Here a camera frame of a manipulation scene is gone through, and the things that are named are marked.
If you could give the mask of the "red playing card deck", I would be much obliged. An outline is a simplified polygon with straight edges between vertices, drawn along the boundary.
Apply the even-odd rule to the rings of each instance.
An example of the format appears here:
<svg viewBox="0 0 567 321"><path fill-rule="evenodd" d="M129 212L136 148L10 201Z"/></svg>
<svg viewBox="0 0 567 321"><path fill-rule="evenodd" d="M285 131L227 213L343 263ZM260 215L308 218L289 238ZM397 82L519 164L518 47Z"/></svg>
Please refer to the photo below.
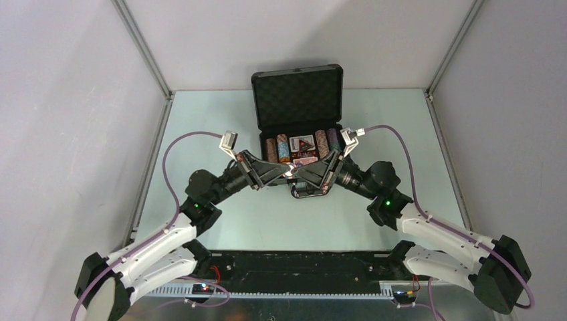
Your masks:
<svg viewBox="0 0 567 321"><path fill-rule="evenodd" d="M302 157L302 158L297 158L293 160L293 164L296 167L302 167L305 165L309 165L312 164L314 162L317 162L319 160L318 157L316 156L308 156L308 157Z"/></svg>

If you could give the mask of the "black triangular all-in marker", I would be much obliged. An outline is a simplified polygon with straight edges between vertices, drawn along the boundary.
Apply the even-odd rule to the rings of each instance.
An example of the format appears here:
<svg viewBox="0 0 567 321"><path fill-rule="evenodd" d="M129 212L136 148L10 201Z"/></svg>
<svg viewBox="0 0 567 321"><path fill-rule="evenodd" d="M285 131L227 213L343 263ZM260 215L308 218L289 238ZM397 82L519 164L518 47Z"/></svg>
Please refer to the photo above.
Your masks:
<svg viewBox="0 0 567 321"><path fill-rule="evenodd" d="M314 145L309 140L306 140L304 138L297 138L296 148L298 152L303 152L307 150L312 150L314 148Z"/></svg>

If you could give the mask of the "blue playing card deck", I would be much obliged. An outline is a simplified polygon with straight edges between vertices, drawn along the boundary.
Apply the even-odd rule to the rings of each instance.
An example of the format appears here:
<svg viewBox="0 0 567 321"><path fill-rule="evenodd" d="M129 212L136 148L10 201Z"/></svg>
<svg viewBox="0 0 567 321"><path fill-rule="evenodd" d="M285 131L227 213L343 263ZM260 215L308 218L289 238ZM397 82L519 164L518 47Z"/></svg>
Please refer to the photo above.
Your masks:
<svg viewBox="0 0 567 321"><path fill-rule="evenodd" d="M304 152L316 149L315 140L312 135L291 137L289 139L289 145L292 152Z"/></svg>

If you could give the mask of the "black poker set case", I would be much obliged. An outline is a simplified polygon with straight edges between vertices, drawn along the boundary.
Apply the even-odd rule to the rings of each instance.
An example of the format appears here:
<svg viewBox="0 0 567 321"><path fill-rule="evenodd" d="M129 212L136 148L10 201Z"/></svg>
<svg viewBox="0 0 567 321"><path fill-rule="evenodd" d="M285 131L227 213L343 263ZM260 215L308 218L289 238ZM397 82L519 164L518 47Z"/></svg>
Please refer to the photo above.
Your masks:
<svg viewBox="0 0 567 321"><path fill-rule="evenodd" d="M265 141L276 140L277 135L312 135L317 130L342 129L342 87L343 69L338 64L295 68L268 72L256 72L251 76L253 99L261 157L266 159ZM341 152L345 143L339 133ZM316 156L320 161L318 148L304 152L292 152L293 160Z"/></svg>

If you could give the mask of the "poker chip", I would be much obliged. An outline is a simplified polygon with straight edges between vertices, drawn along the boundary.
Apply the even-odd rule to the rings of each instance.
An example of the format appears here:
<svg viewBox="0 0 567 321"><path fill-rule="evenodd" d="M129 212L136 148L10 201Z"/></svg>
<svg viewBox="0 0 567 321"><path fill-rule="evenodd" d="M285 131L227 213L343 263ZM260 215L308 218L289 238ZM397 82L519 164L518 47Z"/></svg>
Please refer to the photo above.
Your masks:
<svg viewBox="0 0 567 321"><path fill-rule="evenodd" d="M293 170L295 169L295 166L293 164L288 164L289 169L284 173L285 177L293 177Z"/></svg>

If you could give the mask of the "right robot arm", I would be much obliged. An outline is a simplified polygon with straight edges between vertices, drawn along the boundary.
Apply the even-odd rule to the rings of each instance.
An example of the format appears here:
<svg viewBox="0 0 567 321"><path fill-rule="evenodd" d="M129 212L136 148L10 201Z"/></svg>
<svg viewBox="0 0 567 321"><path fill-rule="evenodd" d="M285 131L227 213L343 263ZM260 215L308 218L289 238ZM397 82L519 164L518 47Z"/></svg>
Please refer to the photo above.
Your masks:
<svg viewBox="0 0 567 321"><path fill-rule="evenodd" d="M411 241L401 241L391 258L399 259L409 272L430 276L472 292L486 307L511 314L532 276L516 240L480 235L452 224L421 208L414 197L400 192L400 179L390 162L376 161L366 171L337 152L322 160L302 165L292 174L323 191L339 185L372 202L367 207L371 219L427 240L438 251Z"/></svg>

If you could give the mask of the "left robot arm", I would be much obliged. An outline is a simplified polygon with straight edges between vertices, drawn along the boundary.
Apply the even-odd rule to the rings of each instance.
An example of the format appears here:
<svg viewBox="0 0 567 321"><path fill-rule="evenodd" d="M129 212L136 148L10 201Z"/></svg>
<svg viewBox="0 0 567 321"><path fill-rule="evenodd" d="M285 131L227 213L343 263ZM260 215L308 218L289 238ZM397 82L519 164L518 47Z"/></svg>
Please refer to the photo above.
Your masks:
<svg viewBox="0 0 567 321"><path fill-rule="evenodd" d="M86 309L86 320L119 320L147 293L203 267L209 254L197 238L222 214L217 204L246 187L265 187L294 169L291 164L261 160L246 150L232 158L231 167L220 176L195 171L185 201L177 201L173 217L151 235L108 255L94 252L83 261L72 320L80 308Z"/></svg>

